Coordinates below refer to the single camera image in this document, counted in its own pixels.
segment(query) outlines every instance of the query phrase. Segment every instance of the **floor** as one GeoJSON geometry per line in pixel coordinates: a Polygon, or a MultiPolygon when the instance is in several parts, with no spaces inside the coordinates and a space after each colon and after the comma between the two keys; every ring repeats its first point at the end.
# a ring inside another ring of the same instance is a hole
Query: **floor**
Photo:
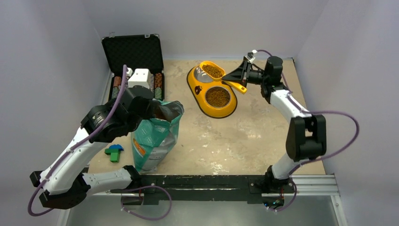
{"type": "MultiPolygon", "coordinates": [[[[241,60],[215,60],[226,72],[241,60]]],[[[288,123],[260,94],[260,87],[248,85],[246,94],[236,93],[236,111],[224,119],[209,118],[197,106],[186,82],[187,73],[200,61],[165,60],[167,101],[180,101],[185,109],[180,121],[178,142],[159,164],[156,174],[239,175],[264,174],[285,153],[288,123]]],[[[256,62],[264,67],[264,61],[256,62]]],[[[292,60],[285,60],[283,72],[293,96],[305,105],[292,60]]],[[[100,151],[91,161],[89,172],[99,173],[132,165],[130,136],[119,137],[120,162],[112,163],[100,151]]],[[[301,167],[296,174],[325,174],[321,162],[301,167]]]]}

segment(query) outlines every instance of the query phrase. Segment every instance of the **orange label on bag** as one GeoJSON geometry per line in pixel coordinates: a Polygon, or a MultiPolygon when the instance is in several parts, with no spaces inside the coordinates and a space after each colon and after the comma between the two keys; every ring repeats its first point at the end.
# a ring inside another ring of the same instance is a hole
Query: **orange label on bag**
{"type": "Polygon", "coordinates": [[[145,155],[145,150],[137,143],[136,139],[133,139],[133,144],[135,144],[136,149],[141,155],[145,155]]]}

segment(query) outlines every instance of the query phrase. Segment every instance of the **plastic bag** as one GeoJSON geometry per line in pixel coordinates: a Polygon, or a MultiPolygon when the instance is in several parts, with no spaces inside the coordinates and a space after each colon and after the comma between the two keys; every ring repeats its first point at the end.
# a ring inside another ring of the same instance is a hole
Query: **plastic bag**
{"type": "Polygon", "coordinates": [[[178,102],[163,102],[155,110],[155,118],[141,121],[131,134],[135,168],[151,173],[177,143],[179,122],[184,113],[178,102]]]}

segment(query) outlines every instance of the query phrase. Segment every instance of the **cable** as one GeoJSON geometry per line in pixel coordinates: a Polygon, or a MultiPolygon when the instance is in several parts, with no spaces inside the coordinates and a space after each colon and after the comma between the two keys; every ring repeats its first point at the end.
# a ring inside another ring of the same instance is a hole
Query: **cable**
{"type": "Polygon", "coordinates": [[[126,207],[123,205],[122,197],[120,198],[120,205],[122,207],[122,209],[120,209],[120,210],[121,211],[124,210],[126,213],[130,213],[130,214],[132,214],[132,215],[134,215],[134,216],[136,216],[138,218],[144,219],[144,220],[161,220],[161,219],[163,219],[164,217],[166,217],[169,214],[170,210],[172,209],[172,197],[167,192],[167,190],[165,190],[163,187],[150,185],[150,186],[144,186],[144,187],[139,187],[139,188],[135,188],[135,189],[127,189],[127,190],[123,190],[123,191],[124,192],[135,192],[135,191],[139,191],[139,190],[146,189],[146,188],[157,188],[157,189],[163,191],[168,196],[168,198],[169,198],[169,208],[168,208],[168,210],[166,211],[166,213],[164,215],[162,215],[160,217],[157,217],[157,218],[149,218],[149,217],[145,217],[145,216],[139,215],[137,213],[134,213],[134,212],[126,209],[126,207]]]}
{"type": "MultiPolygon", "coordinates": [[[[126,83],[126,74],[128,71],[128,67],[126,65],[123,65],[123,74],[122,74],[122,84],[126,83]]],[[[28,213],[29,215],[33,216],[33,217],[38,217],[38,216],[42,216],[50,211],[52,211],[53,209],[48,209],[45,210],[41,213],[34,213],[32,211],[32,205],[33,205],[33,201],[36,197],[36,195],[39,193],[40,189],[49,181],[49,177],[53,174],[53,172],[58,168],[58,166],[61,164],[61,162],[70,154],[73,153],[73,150],[75,150],[77,147],[81,146],[83,143],[85,143],[86,141],[90,140],[91,138],[93,138],[95,135],[98,134],[98,132],[100,132],[103,127],[108,123],[108,121],[111,119],[112,115],[114,114],[116,107],[118,106],[120,99],[122,98],[122,94],[125,91],[125,86],[120,86],[120,90],[118,93],[118,96],[116,97],[115,103],[113,104],[111,111],[109,112],[109,114],[107,115],[107,117],[104,119],[104,121],[101,123],[101,125],[99,127],[97,127],[90,135],[88,135],[86,138],[84,138],[83,140],[77,142],[75,145],[73,145],[67,152],[65,152],[63,155],[61,155],[61,157],[54,163],[54,165],[50,168],[50,170],[48,171],[47,175],[45,176],[45,178],[43,179],[43,181],[39,184],[39,186],[35,189],[35,191],[33,192],[29,203],[28,203],[28,213]]]]}
{"type": "MultiPolygon", "coordinates": [[[[264,49],[259,49],[257,50],[258,52],[265,52],[267,54],[269,54],[270,56],[273,56],[269,51],[264,50],[264,49]]],[[[353,120],[353,122],[355,123],[356,126],[356,131],[355,131],[355,135],[352,137],[352,139],[345,144],[342,148],[340,148],[338,151],[335,151],[331,154],[325,155],[325,156],[321,156],[320,158],[317,158],[315,160],[308,160],[308,161],[304,161],[302,163],[300,163],[299,165],[296,165],[288,174],[289,176],[291,176],[297,169],[299,169],[301,166],[312,163],[312,162],[317,162],[317,161],[322,161],[322,160],[326,160],[329,158],[332,158],[336,155],[338,155],[339,153],[343,152],[346,148],[348,148],[351,144],[353,144],[353,142],[355,142],[355,140],[358,138],[359,136],[359,131],[360,131],[360,127],[359,127],[359,122],[355,119],[355,117],[353,117],[352,115],[345,113],[345,112],[340,112],[340,111],[307,111],[306,109],[301,108],[292,98],[292,91],[289,89],[286,77],[284,76],[284,73],[281,72],[281,77],[283,78],[284,84],[286,86],[286,88],[288,89],[288,93],[287,93],[287,99],[290,101],[290,103],[292,103],[295,108],[297,108],[300,112],[302,113],[308,113],[308,114],[338,114],[338,115],[342,115],[342,116],[346,116],[350,119],[353,120]]],[[[294,185],[294,196],[292,197],[292,200],[285,205],[283,208],[276,210],[276,212],[285,210],[286,208],[288,208],[288,206],[290,206],[292,204],[292,202],[294,201],[295,197],[296,197],[296,193],[297,193],[297,188],[296,188],[296,184],[294,183],[294,180],[291,180],[292,184],[294,185]]]]}

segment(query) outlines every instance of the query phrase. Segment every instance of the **white wall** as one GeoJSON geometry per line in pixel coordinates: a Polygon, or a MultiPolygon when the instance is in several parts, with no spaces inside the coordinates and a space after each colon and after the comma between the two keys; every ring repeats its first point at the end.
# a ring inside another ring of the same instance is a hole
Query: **white wall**
{"type": "Polygon", "coordinates": [[[28,215],[29,175],[55,160],[100,102],[109,68],[80,0],[2,0],[0,31],[0,219],[55,225],[57,210],[28,215]]]}
{"type": "Polygon", "coordinates": [[[83,0],[101,37],[158,33],[165,58],[294,57],[327,0],[83,0]]]}
{"type": "MultiPolygon", "coordinates": [[[[399,221],[399,4],[329,0],[296,61],[307,106],[352,113],[358,140],[324,161],[335,173],[349,225],[399,221]]],[[[350,120],[327,117],[328,151],[354,133],[350,120]]]]}

